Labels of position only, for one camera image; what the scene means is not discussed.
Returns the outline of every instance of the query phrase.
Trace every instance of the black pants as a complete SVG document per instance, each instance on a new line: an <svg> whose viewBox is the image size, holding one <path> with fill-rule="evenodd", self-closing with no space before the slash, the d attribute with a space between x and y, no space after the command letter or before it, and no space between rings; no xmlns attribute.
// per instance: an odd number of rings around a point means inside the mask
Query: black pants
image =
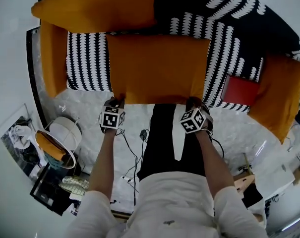
<svg viewBox="0 0 300 238"><path fill-rule="evenodd" d="M205 176L203 155L195 133L186 134L180 161L175 160L172 138L175 104L156 104L143 163L137 173L140 181L152 174L182 171Z"/></svg>

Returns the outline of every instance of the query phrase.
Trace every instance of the power adapter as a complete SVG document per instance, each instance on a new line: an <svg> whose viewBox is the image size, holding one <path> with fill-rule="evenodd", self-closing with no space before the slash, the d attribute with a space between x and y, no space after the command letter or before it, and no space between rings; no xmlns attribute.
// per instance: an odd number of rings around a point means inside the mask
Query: power adapter
<svg viewBox="0 0 300 238"><path fill-rule="evenodd" d="M141 133L140 133L140 138L142 139L142 141L144 141L147 137L148 133L146 132L146 130L141 130Z"/></svg>

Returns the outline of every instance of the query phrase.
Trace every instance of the shirt sleeve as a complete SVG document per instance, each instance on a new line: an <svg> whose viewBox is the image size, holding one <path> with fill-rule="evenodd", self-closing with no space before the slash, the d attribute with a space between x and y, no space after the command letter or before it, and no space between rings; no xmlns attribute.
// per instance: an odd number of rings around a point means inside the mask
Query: shirt sleeve
<svg viewBox="0 0 300 238"><path fill-rule="evenodd" d="M69 225L65 238L104 238L118 222L110 210L109 199L101 192L85 193L76 219Z"/></svg>
<svg viewBox="0 0 300 238"><path fill-rule="evenodd" d="M214 199L215 218L221 233L229 238L268 238L266 230L249 212L235 187L220 190Z"/></svg>

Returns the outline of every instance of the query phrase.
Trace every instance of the marble floor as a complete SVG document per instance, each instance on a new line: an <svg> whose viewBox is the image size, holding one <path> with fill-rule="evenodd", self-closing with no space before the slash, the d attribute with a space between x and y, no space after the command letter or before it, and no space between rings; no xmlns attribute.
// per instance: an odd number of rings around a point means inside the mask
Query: marble floor
<svg viewBox="0 0 300 238"><path fill-rule="evenodd" d="M98 156L103 140L103 134L98 125L98 116L102 105L112 94L107 92L86 92L67 89L56 98L48 97L42 76L39 31L33 33L33 63L37 82L38 94L47 121L58 116L79 119L82 130L82 141L79 145L80 156L86 164L85 172L90 173ZM123 125L127 141L133 152L140 157L142 140L139 138L142 129L149 128L149 122L154 105L126 105L126 120ZM183 114L185 107L178 105L174 117L173 140L176 159L181 156L182 145L185 137L184 130L178 120ZM287 151L294 142L294 133L289 133L289 140L283 145L264 127L251 119L248 115L237 111L220 108L211 109L214 118L214 138L223 146L225 160L233 174L238 172L238 167L245 164L243 153L247 154L248 160L253 164L253 171L257 180L265 180L270 172L274 172L281 165L299 165L295 161L299 150L295 145L291 151ZM260 147L261 153L256 157ZM134 166L134 157L129 151L122 136L115 138L115 182L112 199L112 209L123 212L133 211L133 181L131 184L122 176ZM128 177L133 177L131 170Z"/></svg>

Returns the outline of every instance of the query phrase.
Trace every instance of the white t-shirt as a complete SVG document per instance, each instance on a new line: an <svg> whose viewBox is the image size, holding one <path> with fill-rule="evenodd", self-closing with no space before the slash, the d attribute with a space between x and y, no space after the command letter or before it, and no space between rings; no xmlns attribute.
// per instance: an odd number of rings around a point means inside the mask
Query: white t-shirt
<svg viewBox="0 0 300 238"><path fill-rule="evenodd" d="M235 187L220 190L213 200L205 177L167 172L140 182L135 210L119 224L109 199L87 192L66 238L267 238L246 209Z"/></svg>

